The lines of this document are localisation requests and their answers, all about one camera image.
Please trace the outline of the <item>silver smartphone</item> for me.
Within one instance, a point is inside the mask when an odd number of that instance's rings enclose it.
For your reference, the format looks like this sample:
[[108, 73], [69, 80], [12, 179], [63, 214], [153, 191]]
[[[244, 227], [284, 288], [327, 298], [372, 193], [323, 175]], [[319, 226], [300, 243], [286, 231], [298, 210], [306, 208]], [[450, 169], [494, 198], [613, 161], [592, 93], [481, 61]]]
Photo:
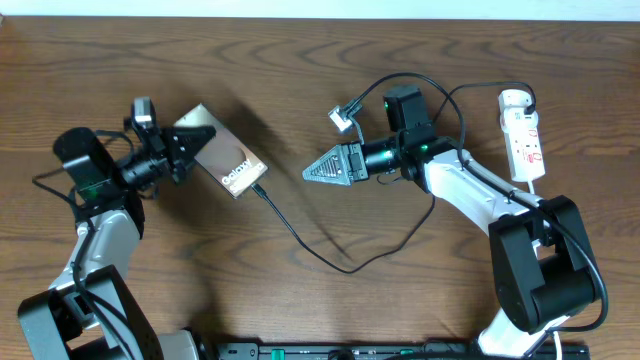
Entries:
[[234, 199], [268, 171], [268, 166], [203, 104], [193, 108], [174, 125], [215, 128], [215, 136], [196, 154], [195, 160]]

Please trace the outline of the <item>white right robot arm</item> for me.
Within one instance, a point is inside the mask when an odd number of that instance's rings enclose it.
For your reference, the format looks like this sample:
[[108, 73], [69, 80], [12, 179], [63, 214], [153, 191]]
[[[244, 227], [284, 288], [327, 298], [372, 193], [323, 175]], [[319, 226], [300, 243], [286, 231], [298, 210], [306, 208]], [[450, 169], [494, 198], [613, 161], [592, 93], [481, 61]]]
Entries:
[[339, 144], [307, 167], [309, 182], [350, 186], [399, 171], [457, 208], [489, 238], [500, 310], [480, 334], [485, 356], [529, 358], [588, 305], [608, 298], [580, 212], [565, 196], [545, 200], [478, 164], [461, 141], [439, 136], [414, 85], [383, 97], [392, 136]]

